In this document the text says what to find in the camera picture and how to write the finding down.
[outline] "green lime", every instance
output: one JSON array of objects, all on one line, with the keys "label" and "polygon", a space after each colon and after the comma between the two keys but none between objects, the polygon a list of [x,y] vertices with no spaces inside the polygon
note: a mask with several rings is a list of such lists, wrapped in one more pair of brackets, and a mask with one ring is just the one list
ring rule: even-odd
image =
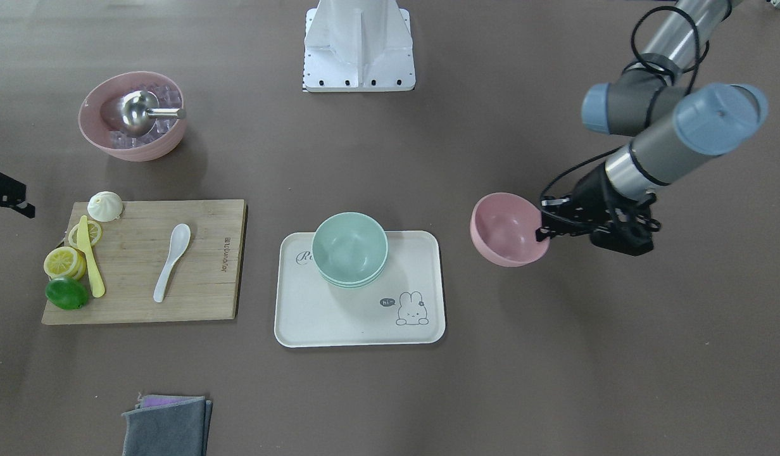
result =
[{"label": "green lime", "polygon": [[72,277],[55,277],[46,284],[44,294],[49,302],[65,309],[82,308],[89,301],[86,287]]}]

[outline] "lemon slice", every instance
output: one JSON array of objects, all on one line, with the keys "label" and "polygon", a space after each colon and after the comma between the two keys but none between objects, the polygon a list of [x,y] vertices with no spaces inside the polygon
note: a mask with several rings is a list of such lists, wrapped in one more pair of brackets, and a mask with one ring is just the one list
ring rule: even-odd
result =
[{"label": "lemon slice", "polygon": [[[89,224],[89,243],[94,246],[103,237],[103,226],[100,226],[100,223],[95,222],[95,220],[89,220],[87,223]],[[69,230],[69,236],[66,238],[69,240],[69,245],[77,248],[78,225],[72,226]]]},{"label": "lemon slice", "polygon": [[81,278],[84,274],[85,263],[86,261],[77,250],[71,246],[60,246],[49,252],[44,259],[44,272],[49,278],[63,276],[75,278],[78,274],[80,277],[77,278]]}]

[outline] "yellow-green knife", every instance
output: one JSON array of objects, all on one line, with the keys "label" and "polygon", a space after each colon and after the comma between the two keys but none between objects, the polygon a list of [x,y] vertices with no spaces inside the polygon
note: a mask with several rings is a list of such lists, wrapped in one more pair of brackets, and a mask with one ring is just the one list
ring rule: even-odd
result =
[{"label": "yellow-green knife", "polygon": [[86,271],[89,272],[89,287],[92,289],[92,296],[100,298],[106,294],[106,286],[103,285],[103,277],[100,277],[98,263],[94,260],[92,243],[89,240],[89,225],[86,220],[85,215],[81,216],[80,223],[78,223],[78,250],[84,252],[84,256],[86,256]]}]

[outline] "cartoon rabbit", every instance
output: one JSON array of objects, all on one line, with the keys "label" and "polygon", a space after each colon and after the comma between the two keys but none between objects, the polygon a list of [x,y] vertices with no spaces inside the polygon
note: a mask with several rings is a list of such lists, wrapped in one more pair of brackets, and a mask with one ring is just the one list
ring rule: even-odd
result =
[{"label": "cartoon rabbit", "polygon": [[404,326],[405,324],[427,324],[430,322],[427,318],[424,298],[418,291],[401,293],[401,296],[398,297],[398,304],[398,320],[396,320],[396,324],[399,326]]}]

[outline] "mint green bowl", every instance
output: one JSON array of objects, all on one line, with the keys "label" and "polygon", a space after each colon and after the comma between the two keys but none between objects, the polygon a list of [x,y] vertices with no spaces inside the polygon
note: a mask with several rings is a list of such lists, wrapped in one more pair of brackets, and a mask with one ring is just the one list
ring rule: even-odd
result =
[{"label": "mint green bowl", "polygon": [[327,282],[359,288],[381,274],[387,262],[387,234],[363,213],[338,213],[315,231],[311,254]]}]

